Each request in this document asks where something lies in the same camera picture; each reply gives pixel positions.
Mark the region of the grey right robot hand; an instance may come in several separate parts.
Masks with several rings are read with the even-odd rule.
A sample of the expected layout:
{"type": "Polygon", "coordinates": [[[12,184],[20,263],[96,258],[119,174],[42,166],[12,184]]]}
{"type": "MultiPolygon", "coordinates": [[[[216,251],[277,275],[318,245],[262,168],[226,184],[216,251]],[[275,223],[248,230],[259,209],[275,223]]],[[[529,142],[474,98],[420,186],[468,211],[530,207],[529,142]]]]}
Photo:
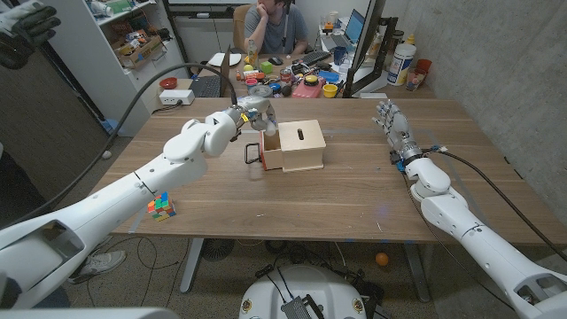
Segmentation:
{"type": "Polygon", "coordinates": [[[406,115],[391,100],[380,101],[376,106],[378,117],[372,120],[383,129],[386,141],[392,147],[397,158],[395,163],[409,164],[423,156],[406,115]]]}

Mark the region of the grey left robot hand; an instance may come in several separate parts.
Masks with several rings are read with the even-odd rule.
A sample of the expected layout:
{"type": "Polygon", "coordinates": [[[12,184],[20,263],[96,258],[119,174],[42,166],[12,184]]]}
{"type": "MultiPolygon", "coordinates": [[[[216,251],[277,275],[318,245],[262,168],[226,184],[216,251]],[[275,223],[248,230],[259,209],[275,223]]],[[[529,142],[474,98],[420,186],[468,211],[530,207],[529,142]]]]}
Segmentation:
{"type": "Polygon", "coordinates": [[[234,120],[237,127],[243,125],[245,116],[250,126],[257,131],[265,131],[272,136],[276,133],[276,112],[266,97],[246,96],[237,100],[226,113],[234,120]]]}

